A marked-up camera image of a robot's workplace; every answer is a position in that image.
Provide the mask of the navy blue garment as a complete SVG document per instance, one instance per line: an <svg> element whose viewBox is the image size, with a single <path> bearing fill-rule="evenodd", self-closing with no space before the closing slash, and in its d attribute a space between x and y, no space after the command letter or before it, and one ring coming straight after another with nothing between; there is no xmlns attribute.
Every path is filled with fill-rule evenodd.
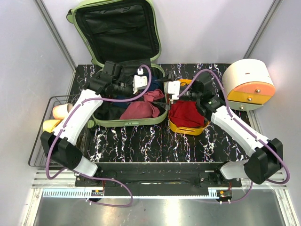
<svg viewBox="0 0 301 226"><path fill-rule="evenodd" d="M153 75L151 79L151 85L148 89L148 92L154 91L156 89L162 89L163 85L162 82L157 81L159 79L159 75ZM122 96L122 95L117 95L114 97L114 99L129 99L130 97ZM116 107L120 107L123 109L127 109L128 106L131 104L131 102L113 102L112 105Z"/></svg>

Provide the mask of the red garment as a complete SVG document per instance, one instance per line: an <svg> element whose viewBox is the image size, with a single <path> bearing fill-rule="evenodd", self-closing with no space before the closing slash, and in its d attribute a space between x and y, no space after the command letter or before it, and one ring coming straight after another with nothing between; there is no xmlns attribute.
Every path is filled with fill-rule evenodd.
<svg viewBox="0 0 301 226"><path fill-rule="evenodd" d="M176 127L200 128L205 124L193 101L176 101L169 110L169 119Z"/></svg>

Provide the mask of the pink maroon garment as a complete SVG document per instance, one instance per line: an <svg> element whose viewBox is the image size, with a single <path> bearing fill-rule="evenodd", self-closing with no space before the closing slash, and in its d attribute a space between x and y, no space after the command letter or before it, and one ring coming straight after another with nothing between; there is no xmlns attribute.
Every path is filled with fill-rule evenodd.
<svg viewBox="0 0 301 226"><path fill-rule="evenodd" d="M155 100L162 99L165 95L160 89L149 91L143 95L143 101L134 101L119 118L120 120L156 118L160 110L152 104Z"/></svg>

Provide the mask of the orange plastic basket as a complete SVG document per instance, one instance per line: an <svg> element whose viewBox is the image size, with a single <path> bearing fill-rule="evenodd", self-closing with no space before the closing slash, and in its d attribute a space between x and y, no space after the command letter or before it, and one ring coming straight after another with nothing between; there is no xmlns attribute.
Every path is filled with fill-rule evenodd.
<svg viewBox="0 0 301 226"><path fill-rule="evenodd" d="M210 123L210 121L205 119L204 126L200 127L200 128L176 127L169 119L169 127L173 132L181 133L181 134L188 134L188 135L193 135L193 136L200 135L203 132L203 130L209 125L209 123Z"/></svg>

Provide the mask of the green hard-shell suitcase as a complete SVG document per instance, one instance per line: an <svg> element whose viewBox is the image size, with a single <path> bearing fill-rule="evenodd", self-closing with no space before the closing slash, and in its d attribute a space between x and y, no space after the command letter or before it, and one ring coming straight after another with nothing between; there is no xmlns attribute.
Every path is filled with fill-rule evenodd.
<svg viewBox="0 0 301 226"><path fill-rule="evenodd" d="M152 76L165 76L163 69L154 63L161 53L155 11L149 0L85 0L69 10L67 21L74 24L84 41L92 63L103 69L107 61L130 67L142 67L148 78L147 91ZM143 101L141 91L133 101ZM155 100L164 102L166 97ZM97 125L111 127L144 126L161 123L167 111L158 106L160 114L156 118L120 120L126 109L103 103L90 118Z"/></svg>

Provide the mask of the white orange drawer cabinet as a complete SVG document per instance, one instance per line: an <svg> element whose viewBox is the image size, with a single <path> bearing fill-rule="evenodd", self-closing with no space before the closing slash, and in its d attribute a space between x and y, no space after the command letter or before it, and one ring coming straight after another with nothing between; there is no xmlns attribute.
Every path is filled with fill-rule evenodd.
<svg viewBox="0 0 301 226"><path fill-rule="evenodd" d="M238 111L261 108L276 92L265 63L257 59L232 63L222 76L222 84L229 107Z"/></svg>

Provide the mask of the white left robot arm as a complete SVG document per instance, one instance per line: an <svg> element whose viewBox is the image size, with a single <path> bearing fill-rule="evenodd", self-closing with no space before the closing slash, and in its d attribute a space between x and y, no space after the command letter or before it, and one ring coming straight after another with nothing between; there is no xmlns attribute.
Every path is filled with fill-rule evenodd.
<svg viewBox="0 0 301 226"><path fill-rule="evenodd" d="M102 70L87 79L76 104L67 115L54 127L51 132L43 131L40 139L46 161L46 175L49 179L49 163L54 161L65 169L85 175L85 181L91 186L100 184L101 174L98 166L83 156L76 147L80 132L103 103L123 102L114 99L115 95L127 96L127 101L133 101L138 91L138 81L142 80L147 86L147 76L143 68L134 68L121 63L107 61Z"/></svg>

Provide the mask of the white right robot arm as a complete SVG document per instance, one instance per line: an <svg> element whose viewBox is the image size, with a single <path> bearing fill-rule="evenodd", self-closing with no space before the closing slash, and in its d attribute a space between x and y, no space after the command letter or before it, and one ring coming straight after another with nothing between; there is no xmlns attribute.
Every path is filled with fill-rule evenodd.
<svg viewBox="0 0 301 226"><path fill-rule="evenodd" d="M227 98L216 95L213 80L221 85L218 76L208 69L197 72L189 82L176 80L173 73L158 79L164 83L171 104L194 101L200 115L228 133L249 157L223 163L213 176L216 185L225 186L234 178L247 178L258 185L272 182L270 177L285 166L282 142L260 134L233 113Z"/></svg>

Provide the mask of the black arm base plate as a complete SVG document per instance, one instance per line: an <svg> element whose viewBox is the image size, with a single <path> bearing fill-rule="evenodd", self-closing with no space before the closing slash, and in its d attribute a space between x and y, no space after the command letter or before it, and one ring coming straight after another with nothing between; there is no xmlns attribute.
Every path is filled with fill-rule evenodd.
<svg viewBox="0 0 301 226"><path fill-rule="evenodd" d="M214 171L218 162L101 162L98 178L112 178L130 186L134 184L178 184L201 187L242 186L240 179L217 182Z"/></svg>

